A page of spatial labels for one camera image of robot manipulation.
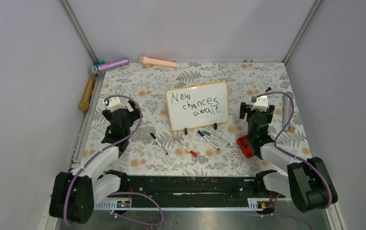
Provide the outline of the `yellow framed whiteboard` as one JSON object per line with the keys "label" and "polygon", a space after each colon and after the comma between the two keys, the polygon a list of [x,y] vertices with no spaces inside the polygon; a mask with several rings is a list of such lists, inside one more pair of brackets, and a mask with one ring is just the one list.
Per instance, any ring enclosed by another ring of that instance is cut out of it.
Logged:
{"label": "yellow framed whiteboard", "polygon": [[183,131],[229,121],[229,88],[225,81],[166,91],[172,131]]}

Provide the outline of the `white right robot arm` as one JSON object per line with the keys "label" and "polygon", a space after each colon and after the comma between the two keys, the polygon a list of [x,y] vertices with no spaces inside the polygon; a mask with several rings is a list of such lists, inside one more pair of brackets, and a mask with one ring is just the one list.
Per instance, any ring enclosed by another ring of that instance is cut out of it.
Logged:
{"label": "white right robot arm", "polygon": [[321,158],[299,158],[275,146],[268,133],[274,110],[274,105],[268,103],[240,103],[240,119],[248,123],[247,134],[237,139],[242,153],[246,158],[258,157],[286,172],[285,175],[276,170],[258,173],[254,185],[256,194],[261,197],[272,192],[284,195],[303,213],[336,203],[338,194]]}

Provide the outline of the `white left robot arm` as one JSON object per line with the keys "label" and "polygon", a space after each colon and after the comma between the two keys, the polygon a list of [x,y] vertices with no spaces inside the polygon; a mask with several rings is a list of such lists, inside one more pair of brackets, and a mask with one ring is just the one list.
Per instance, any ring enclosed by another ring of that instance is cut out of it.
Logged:
{"label": "white left robot arm", "polygon": [[126,174],[106,172],[127,149],[135,121],[141,122],[142,112],[133,100],[129,110],[118,97],[104,101],[102,114],[109,121],[99,150],[70,172],[60,172],[54,181],[49,215],[67,224],[86,223],[97,203],[113,193],[122,197],[128,192]]}

